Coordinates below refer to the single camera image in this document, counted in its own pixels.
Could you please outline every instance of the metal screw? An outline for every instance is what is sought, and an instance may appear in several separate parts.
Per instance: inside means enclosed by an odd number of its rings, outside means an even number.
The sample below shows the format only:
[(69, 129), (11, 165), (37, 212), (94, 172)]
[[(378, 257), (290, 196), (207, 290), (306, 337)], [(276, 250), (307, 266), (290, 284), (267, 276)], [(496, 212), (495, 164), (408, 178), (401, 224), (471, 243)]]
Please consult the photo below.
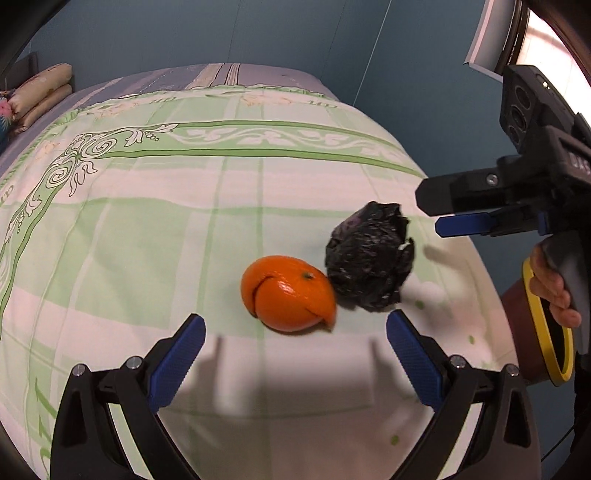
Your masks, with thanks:
[(486, 176), (486, 183), (491, 187), (496, 187), (499, 184), (499, 177), (497, 177), (494, 173), (489, 173)]
[(508, 364), (507, 373), (512, 377), (516, 377), (517, 375), (519, 375), (519, 367), (517, 365)]
[(140, 356), (133, 356), (128, 358), (125, 362), (125, 366), (130, 370), (137, 370), (142, 364), (142, 358)]
[(466, 359), (464, 357), (462, 357), (461, 355), (452, 355), (449, 358), (449, 361), (452, 363), (452, 365), (456, 368), (464, 368), (467, 365)]
[(86, 371), (86, 367), (82, 364), (77, 364), (74, 365), (74, 368), (72, 368), (72, 375), (74, 375), (75, 377), (79, 377), (81, 376), (84, 372)]

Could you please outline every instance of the camera lens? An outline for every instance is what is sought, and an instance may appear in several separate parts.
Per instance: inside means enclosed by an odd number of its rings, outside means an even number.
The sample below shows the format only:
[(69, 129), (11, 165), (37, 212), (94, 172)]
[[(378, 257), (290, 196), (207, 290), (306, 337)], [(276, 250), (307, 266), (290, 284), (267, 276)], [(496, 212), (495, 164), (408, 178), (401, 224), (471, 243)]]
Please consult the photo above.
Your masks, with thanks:
[(519, 110), (515, 105), (511, 107), (511, 118), (519, 130), (525, 131), (525, 117), (523, 116), (523, 113), (521, 113), (521, 110)]
[(527, 96), (527, 92), (517, 86), (515, 87), (515, 94), (517, 95), (517, 99), (519, 100), (519, 103), (526, 109), (529, 110), (530, 106), (531, 106), (531, 102), (530, 102), (530, 97)]
[(511, 139), (513, 144), (519, 145), (519, 134), (517, 133), (517, 130), (515, 130), (515, 128), (513, 128), (512, 126), (509, 126), (507, 130), (509, 132), (509, 138)]

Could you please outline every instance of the cable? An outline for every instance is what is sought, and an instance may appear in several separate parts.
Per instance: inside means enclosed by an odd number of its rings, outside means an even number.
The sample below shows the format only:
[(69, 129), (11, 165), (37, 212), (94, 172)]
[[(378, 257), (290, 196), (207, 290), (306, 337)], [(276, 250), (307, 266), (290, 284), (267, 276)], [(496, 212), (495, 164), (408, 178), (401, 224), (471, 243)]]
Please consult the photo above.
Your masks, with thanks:
[(365, 77), (368, 74), (369, 64), (371, 63), (372, 58), (374, 57), (375, 47), (378, 46), (379, 36), (382, 34), (382, 30), (384, 29), (384, 24), (386, 23), (386, 17), (388, 16), (388, 12), (390, 12), (390, 7), (392, 6), (392, 0), (388, 3), (388, 8), (386, 9), (386, 13), (384, 14), (384, 19), (382, 20), (382, 25), (379, 28), (378, 36), (375, 39), (374, 47), (372, 48), (371, 54), (369, 55), (368, 64), (365, 67), (365, 72), (363, 73), (363, 77), (361, 78), (361, 83), (359, 84), (359, 88), (357, 89), (357, 94), (355, 95), (355, 99), (353, 100), (353, 106), (357, 104), (357, 98), (359, 97), (359, 93), (361, 92), (361, 87), (363, 86), (363, 82), (365, 81)]
[(546, 460), (549, 457), (549, 455), (553, 451), (555, 451), (563, 441), (566, 440), (566, 437), (568, 437), (573, 430), (574, 430), (574, 425), (571, 428), (569, 428), (568, 431), (564, 435), (562, 435), (562, 438), (558, 442), (556, 442), (550, 450), (548, 450), (548, 452), (542, 457), (542, 462), (544, 460)]
[(554, 446), (553, 446), (553, 447), (552, 447), (550, 450), (548, 450), (548, 452), (546, 452), (546, 454), (545, 454), (545, 455), (542, 457), (542, 462), (543, 462), (544, 460), (546, 460), (546, 459), (547, 459), (547, 458), (550, 456), (550, 454), (551, 454), (553, 451), (555, 451), (555, 450), (556, 450), (556, 449), (557, 449), (557, 448), (560, 446), (560, 444), (561, 444), (563, 441), (565, 441), (565, 440), (566, 440), (566, 438), (567, 438), (567, 437), (570, 435), (570, 433), (571, 433), (571, 432), (572, 432), (572, 431), (575, 429), (575, 427), (576, 427), (576, 426), (577, 426), (577, 425), (578, 425), (578, 424), (581, 422), (581, 420), (582, 420), (583, 418), (585, 418), (586, 416), (588, 416), (588, 414), (589, 414), (590, 412), (591, 412), (591, 404), (589, 404), (589, 405), (588, 405), (588, 406), (587, 406), (587, 407), (586, 407), (586, 408), (583, 410), (582, 414), (581, 414), (581, 415), (579, 415), (579, 418), (577, 418), (577, 419), (574, 421), (574, 423), (573, 423), (572, 427), (571, 427), (571, 428), (569, 428), (569, 429), (568, 429), (568, 431), (567, 431), (567, 432), (566, 432), (564, 435), (562, 435), (561, 439), (560, 439), (558, 442), (556, 442), (556, 443), (554, 444)]

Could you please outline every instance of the blue gripper pad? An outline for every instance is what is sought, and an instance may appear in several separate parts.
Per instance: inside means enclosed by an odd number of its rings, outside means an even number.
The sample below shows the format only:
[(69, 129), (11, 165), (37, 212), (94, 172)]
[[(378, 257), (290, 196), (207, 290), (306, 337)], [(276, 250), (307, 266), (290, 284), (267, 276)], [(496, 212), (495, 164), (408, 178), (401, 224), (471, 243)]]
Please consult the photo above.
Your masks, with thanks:
[(173, 342), (150, 376), (148, 404), (152, 413), (171, 404), (205, 343), (205, 335), (205, 321), (199, 315), (192, 315), (171, 339), (167, 339)]
[(465, 213), (441, 217), (435, 222), (435, 232), (442, 238), (483, 235), (489, 233), (496, 225), (496, 219), (486, 212)]
[[(444, 400), (441, 374), (443, 366), (438, 368), (435, 365), (421, 342), (422, 339), (433, 340), (421, 337), (401, 310), (395, 310), (388, 316), (386, 334), (419, 400), (437, 412)], [(447, 359), (443, 351), (440, 351), (443, 356), (437, 355), (438, 353), (436, 352), (436, 356)]]

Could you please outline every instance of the blue wall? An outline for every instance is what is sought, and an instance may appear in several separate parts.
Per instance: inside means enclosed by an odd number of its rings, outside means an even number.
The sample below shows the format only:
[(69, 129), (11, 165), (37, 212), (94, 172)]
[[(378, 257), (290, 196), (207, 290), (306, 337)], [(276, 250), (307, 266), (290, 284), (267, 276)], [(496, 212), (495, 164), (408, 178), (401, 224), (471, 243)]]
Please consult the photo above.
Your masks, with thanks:
[(239, 61), (311, 73), (351, 103), (388, 0), (71, 0), (31, 42), (78, 89), (148, 70)]
[[(515, 153), (499, 126), (502, 85), (464, 65), (483, 0), (392, 0), (356, 106), (392, 132), (430, 175), (484, 168)], [(473, 238), (499, 291), (520, 274), (536, 234)], [(573, 421), (572, 383), (530, 388), (541, 449)], [(549, 478), (565, 442), (543, 464)]]

